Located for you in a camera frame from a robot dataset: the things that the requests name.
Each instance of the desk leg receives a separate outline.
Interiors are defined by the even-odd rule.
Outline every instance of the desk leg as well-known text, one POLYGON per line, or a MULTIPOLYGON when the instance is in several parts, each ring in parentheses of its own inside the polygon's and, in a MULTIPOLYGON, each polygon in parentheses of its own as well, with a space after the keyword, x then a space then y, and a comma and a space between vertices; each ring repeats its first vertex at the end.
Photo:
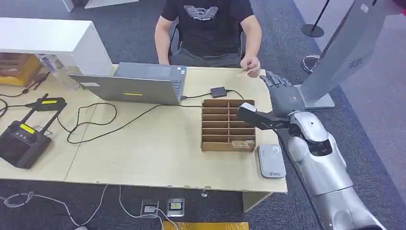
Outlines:
POLYGON ((244 212, 250 211, 253 207, 268 198, 272 193, 242 192, 242 203, 244 212))

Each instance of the black router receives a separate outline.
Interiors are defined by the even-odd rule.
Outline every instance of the black router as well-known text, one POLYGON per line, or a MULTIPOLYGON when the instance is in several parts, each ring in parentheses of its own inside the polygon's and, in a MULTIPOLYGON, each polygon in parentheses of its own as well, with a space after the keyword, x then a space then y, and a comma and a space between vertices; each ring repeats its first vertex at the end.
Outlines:
POLYGON ((45 135, 47 129, 65 108, 67 103, 63 98, 47 99, 45 94, 33 105, 31 111, 21 121, 13 121, 0 136, 0 157, 17 168, 30 169, 51 143, 51 138, 45 135), (35 111, 44 106, 54 104, 57 111, 51 120, 37 131, 25 122, 35 111))

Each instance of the black t-shirt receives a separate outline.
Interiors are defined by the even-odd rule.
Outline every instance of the black t-shirt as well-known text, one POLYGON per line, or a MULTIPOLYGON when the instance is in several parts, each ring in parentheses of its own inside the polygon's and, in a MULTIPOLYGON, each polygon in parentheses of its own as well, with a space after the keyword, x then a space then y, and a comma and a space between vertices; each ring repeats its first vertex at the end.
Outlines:
POLYGON ((253 15, 249 0, 167 0, 162 17, 174 21, 182 47, 200 56, 238 53, 240 23, 253 15))

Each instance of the wooden crate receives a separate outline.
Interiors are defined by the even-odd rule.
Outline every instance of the wooden crate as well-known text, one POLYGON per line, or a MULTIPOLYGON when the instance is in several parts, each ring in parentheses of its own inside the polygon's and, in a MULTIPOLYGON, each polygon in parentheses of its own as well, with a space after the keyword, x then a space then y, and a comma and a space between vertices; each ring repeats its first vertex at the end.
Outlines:
POLYGON ((253 100, 203 100, 203 151, 254 151, 255 127, 237 118, 238 108, 245 102, 255 105, 253 100))
POLYGON ((0 53, 0 84, 27 87, 36 80, 41 67, 33 54, 0 53))

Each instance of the hand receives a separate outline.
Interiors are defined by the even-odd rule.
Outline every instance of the hand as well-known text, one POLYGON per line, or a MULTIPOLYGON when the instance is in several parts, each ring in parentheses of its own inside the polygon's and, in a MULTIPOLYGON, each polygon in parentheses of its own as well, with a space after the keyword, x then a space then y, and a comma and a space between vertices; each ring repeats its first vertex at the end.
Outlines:
POLYGON ((250 70, 248 76, 252 78, 257 78, 261 72, 261 63, 257 57, 247 57, 245 56, 241 60, 241 67, 244 70, 250 70))

